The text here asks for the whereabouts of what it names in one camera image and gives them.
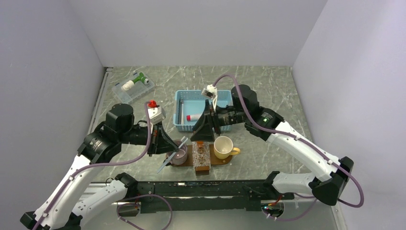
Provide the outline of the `white toothpaste tube red cap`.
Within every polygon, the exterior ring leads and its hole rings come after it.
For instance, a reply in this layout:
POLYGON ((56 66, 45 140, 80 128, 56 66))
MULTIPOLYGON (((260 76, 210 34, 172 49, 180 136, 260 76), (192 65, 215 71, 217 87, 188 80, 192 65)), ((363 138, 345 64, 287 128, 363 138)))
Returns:
POLYGON ((200 117, 201 117, 201 114, 186 115, 186 120, 188 122, 197 121, 200 119, 200 117))

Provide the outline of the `purple grey mug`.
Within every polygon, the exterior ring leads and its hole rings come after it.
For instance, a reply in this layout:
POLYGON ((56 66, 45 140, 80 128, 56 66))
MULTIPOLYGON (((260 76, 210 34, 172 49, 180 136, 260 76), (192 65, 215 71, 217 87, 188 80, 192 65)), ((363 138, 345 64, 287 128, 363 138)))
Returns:
POLYGON ((175 156, 171 159, 171 161, 166 164, 166 166, 184 164, 188 158, 187 151, 187 145, 183 144, 181 148, 175 153, 175 156))

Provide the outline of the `yellow mug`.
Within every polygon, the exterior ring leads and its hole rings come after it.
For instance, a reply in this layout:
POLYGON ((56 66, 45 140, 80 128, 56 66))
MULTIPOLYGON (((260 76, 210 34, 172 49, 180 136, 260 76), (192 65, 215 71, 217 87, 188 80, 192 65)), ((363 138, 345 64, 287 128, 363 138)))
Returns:
POLYGON ((217 137, 214 141, 214 154, 217 158, 224 160, 229 156, 238 155, 241 150, 234 147, 233 141, 226 136, 217 137))

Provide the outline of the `clear acrylic holder wooden base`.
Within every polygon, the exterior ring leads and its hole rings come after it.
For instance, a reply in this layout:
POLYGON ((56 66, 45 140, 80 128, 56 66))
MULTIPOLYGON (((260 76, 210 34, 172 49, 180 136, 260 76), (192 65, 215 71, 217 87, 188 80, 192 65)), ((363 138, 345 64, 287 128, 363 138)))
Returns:
POLYGON ((211 157, 208 142, 192 142, 192 163, 196 176, 208 175, 210 173, 211 157))

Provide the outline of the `brown oval wooden tray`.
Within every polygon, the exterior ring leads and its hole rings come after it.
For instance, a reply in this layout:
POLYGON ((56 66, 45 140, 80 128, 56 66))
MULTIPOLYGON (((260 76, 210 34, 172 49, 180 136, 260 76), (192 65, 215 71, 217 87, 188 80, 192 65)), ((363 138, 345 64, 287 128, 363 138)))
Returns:
MULTIPOLYGON (((187 146, 188 150, 187 150, 187 159, 186 161, 181 164, 181 165, 175 165, 172 163, 167 163, 166 166, 174 166, 174 167, 192 167, 193 166, 193 160, 192 160, 192 145, 188 145, 187 146)), ((210 144, 209 145, 210 148, 210 158, 211 158, 211 165, 226 165, 228 163, 230 163, 231 159, 232 159, 232 155, 228 156, 225 159, 219 159, 215 156, 214 154, 214 145, 210 144)))

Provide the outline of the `light blue plastic basket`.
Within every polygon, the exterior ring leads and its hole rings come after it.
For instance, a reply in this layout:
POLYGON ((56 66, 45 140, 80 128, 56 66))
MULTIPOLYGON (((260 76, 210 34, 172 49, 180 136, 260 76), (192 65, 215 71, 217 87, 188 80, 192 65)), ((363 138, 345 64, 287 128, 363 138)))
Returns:
MULTIPOLYGON (((179 132, 192 132, 193 126, 197 121, 188 122, 186 120, 186 115, 202 114, 204 110, 205 100, 207 97, 201 95, 200 90, 178 90, 175 92, 174 96, 176 102, 176 109, 173 115, 173 124, 179 132), (180 99, 184 100, 184 124, 180 125, 179 118, 179 105, 180 99)), ((218 91, 218 102, 217 105, 220 107, 226 107, 227 105, 232 105, 232 97, 230 90, 219 90, 218 91)), ((231 126, 221 127, 222 132, 230 132, 231 126)))

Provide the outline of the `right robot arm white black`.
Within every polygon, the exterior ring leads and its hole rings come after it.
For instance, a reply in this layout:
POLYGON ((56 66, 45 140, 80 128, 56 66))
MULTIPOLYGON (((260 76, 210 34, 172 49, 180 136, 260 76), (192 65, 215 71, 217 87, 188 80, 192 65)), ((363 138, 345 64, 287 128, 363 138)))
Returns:
POLYGON ((214 100, 216 87, 208 85, 202 90, 206 96, 202 115, 193 127, 192 141, 213 142, 221 127, 243 123, 245 129, 260 139, 273 143, 291 154, 310 173, 286 174, 273 171, 264 183, 264 194, 270 199, 280 194, 312 194, 320 202, 334 206, 340 201, 353 160, 339 159, 300 135, 275 111, 260 106, 257 94, 247 85, 240 84, 231 90, 232 105, 220 107, 214 100))

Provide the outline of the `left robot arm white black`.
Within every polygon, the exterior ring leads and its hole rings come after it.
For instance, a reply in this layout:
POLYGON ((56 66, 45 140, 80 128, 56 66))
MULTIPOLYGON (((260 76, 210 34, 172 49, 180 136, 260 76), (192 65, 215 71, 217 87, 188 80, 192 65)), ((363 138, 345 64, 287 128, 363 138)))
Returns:
POLYGON ((35 211, 25 212, 20 222, 30 230, 81 230, 86 223, 111 203, 132 201, 138 193, 138 182, 120 173, 112 183, 85 200, 82 194, 93 178, 122 150, 123 144, 144 146, 143 155, 166 154, 178 150, 163 129, 165 110, 155 101, 143 106, 144 126, 135 122, 133 107, 114 105, 78 149, 74 161, 51 196, 35 211))

